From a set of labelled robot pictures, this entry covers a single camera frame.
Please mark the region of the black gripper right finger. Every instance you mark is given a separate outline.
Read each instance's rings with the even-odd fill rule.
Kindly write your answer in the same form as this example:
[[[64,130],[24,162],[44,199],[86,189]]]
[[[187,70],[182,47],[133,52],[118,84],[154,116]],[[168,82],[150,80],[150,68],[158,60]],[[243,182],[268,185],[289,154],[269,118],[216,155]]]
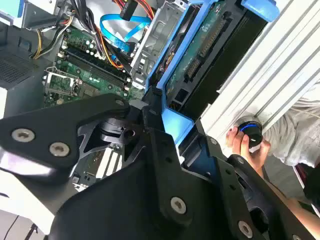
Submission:
[[[182,164],[218,188],[224,240],[314,240],[318,219],[260,177],[240,155],[225,157],[200,120],[178,147]]]

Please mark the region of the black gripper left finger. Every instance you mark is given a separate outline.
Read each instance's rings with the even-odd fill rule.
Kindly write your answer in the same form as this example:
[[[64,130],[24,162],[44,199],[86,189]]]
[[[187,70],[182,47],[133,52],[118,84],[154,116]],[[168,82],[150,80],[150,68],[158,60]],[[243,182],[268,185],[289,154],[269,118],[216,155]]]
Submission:
[[[0,167],[47,188],[65,183],[87,154],[118,141],[125,145],[124,169],[134,161],[149,132],[165,133],[161,97],[143,100],[144,106],[136,108],[108,93],[2,119]],[[177,153],[173,138],[167,135]]]

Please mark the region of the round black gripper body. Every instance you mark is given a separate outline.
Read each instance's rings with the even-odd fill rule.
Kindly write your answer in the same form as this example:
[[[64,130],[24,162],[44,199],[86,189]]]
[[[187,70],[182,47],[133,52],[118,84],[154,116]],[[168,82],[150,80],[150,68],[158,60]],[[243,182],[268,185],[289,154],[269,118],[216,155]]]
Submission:
[[[178,160],[170,137],[150,131],[133,162],[58,211],[51,240],[224,240],[218,188]]]

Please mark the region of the person's bare hand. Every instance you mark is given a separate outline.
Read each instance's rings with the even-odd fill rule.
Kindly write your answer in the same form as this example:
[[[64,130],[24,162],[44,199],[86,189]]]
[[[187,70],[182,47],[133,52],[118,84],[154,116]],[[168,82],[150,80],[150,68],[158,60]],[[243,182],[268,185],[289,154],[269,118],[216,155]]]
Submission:
[[[251,153],[249,151],[249,143],[249,136],[239,131],[236,126],[226,134],[225,144],[227,148],[231,149],[231,153],[243,157],[257,174],[264,178],[263,166],[271,145],[267,140],[262,140],[259,149]]]

